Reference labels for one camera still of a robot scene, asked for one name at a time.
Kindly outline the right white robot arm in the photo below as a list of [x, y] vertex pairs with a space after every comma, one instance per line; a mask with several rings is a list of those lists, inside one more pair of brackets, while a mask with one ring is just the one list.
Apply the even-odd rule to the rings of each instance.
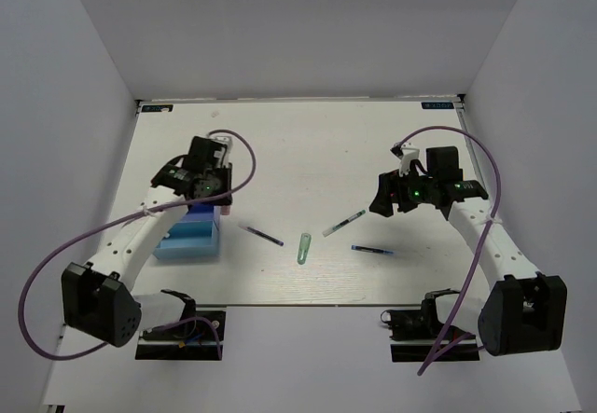
[[565, 283], [542, 273], [491, 216], [489, 196], [478, 181], [464, 178], [457, 148], [429, 148], [425, 162], [411, 144], [395, 145], [392, 152], [399, 167], [380, 174], [370, 211], [390, 217], [422, 204], [434, 206], [478, 257], [490, 288], [486, 300], [468, 299], [456, 317], [441, 304], [424, 310], [423, 330], [443, 337], [456, 321], [463, 331], [478, 331], [482, 346], [493, 356], [559, 349]]

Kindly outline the purple ink pen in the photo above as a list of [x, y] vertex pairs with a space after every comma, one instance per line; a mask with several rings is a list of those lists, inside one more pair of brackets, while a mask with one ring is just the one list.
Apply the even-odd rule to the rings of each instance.
[[285, 243], [277, 238], [274, 238], [272, 235], [269, 235], [263, 231], [260, 231], [254, 227], [249, 227], [246, 225], [239, 225], [239, 227], [257, 237], [260, 237], [261, 239], [271, 242], [277, 246], [283, 247], [285, 245]]

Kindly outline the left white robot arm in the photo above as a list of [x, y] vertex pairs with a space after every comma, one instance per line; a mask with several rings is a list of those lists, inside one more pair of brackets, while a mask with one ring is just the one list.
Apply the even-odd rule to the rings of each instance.
[[165, 325], [176, 337], [197, 326], [196, 303], [188, 295], [162, 289], [135, 296], [132, 289], [146, 261], [169, 230], [188, 212], [188, 201], [207, 199], [213, 206], [231, 203], [228, 135], [194, 137], [180, 161], [169, 161], [155, 174], [140, 204], [140, 218], [130, 220], [98, 253], [62, 273], [65, 323], [115, 347], [138, 331]]

